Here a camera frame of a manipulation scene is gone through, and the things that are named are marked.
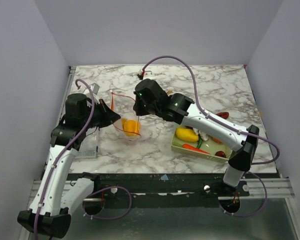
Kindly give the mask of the yellow toy bell pepper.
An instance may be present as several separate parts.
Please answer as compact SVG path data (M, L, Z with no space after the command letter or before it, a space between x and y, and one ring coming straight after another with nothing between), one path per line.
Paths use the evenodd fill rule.
M142 126L139 121L127 120L127 122L125 123L125 127L126 129L123 131L128 137L136 137L141 135L140 131L142 129Z

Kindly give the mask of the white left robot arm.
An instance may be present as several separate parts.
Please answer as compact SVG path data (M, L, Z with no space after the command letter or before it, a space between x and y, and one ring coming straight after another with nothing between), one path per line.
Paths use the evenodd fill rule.
M120 119L104 102L83 93L70 94L65 101L65 114L50 134L46 168L36 196L17 222L36 236L62 239L68 232L72 214L84 198L97 197L100 177L84 172L78 186L63 194L72 162L78 156L89 129L101 129Z

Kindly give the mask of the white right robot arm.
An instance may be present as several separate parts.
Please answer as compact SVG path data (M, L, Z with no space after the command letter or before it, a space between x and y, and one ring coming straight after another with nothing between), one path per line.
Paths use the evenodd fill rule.
M220 191L231 196L238 184L251 168L258 146L259 128L244 127L225 120L209 111L200 110L195 102L181 94L168 95L152 79L141 80L134 88L137 116L155 115L166 122L174 122L197 129L228 146L232 154L220 183Z

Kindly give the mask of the orange yellow toy fruit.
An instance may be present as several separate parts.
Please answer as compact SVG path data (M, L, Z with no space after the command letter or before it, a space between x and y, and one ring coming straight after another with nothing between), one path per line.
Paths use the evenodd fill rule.
M127 122L127 119L126 118L121 118L121 124L122 124L122 129L125 130L126 127L125 127L125 124Z

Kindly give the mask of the green perforated plastic basket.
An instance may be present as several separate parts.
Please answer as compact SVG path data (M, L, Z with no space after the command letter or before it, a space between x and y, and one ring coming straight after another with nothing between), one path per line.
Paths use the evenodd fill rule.
M221 141L184 125L177 125L171 141L171 150L208 161L226 163L233 151Z

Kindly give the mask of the clear zip bag orange zipper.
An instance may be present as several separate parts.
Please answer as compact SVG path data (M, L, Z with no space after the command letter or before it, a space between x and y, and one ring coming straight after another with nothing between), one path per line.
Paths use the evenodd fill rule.
M130 145L148 140L151 132L133 110L135 98L113 90L109 91L109 96L110 109L120 115L120 120L113 124L117 137Z

